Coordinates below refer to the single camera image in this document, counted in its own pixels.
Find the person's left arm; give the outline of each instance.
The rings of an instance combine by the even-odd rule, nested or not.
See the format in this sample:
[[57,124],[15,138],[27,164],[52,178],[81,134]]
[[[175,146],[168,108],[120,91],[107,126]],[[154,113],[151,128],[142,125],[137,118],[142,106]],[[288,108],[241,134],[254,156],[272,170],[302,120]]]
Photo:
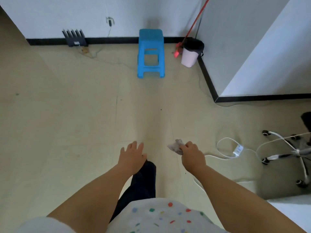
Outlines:
[[121,149],[119,162],[105,174],[91,181],[48,217],[70,226],[76,233],[105,232],[125,182],[143,166],[147,154],[144,144],[129,144]]

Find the hand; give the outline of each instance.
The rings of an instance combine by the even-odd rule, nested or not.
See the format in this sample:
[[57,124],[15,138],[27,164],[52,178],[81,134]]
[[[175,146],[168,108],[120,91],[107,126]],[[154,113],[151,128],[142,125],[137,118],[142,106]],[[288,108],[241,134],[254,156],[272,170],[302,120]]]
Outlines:
[[137,148],[137,141],[134,141],[127,146],[126,151],[124,147],[120,151],[118,165],[128,170],[131,176],[138,173],[147,160],[147,154],[142,154],[143,148],[144,143],[140,143]]
[[206,166],[205,156],[197,148],[196,144],[193,144],[191,141],[189,141],[186,143],[186,145],[181,145],[180,148],[184,153],[181,157],[181,160],[183,166],[188,172],[193,174],[195,170]]

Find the dark pants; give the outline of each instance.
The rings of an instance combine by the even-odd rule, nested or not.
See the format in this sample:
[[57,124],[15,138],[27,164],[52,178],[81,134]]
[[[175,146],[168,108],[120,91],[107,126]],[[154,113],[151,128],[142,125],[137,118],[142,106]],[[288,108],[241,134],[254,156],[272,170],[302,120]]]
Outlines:
[[132,201],[156,197],[156,166],[146,161],[138,173],[133,175],[131,185],[118,200],[112,221]]

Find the trash can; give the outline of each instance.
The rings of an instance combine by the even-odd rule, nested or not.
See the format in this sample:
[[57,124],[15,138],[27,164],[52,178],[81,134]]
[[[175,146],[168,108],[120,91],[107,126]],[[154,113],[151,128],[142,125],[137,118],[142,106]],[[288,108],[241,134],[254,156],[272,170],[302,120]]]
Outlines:
[[198,39],[187,38],[184,43],[183,55],[181,63],[190,68],[192,67],[198,56],[203,56],[204,43]]

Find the stool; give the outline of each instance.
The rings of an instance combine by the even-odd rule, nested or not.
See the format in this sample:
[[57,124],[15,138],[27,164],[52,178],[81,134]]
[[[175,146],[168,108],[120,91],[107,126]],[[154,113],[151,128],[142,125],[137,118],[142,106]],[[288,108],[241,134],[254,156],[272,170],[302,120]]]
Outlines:
[[[145,55],[158,55],[159,64],[156,66],[146,66]],[[138,78],[143,78],[144,72],[159,72],[160,78],[164,78],[165,76],[164,37],[161,29],[139,30],[137,58],[138,58],[138,67],[137,67]]]

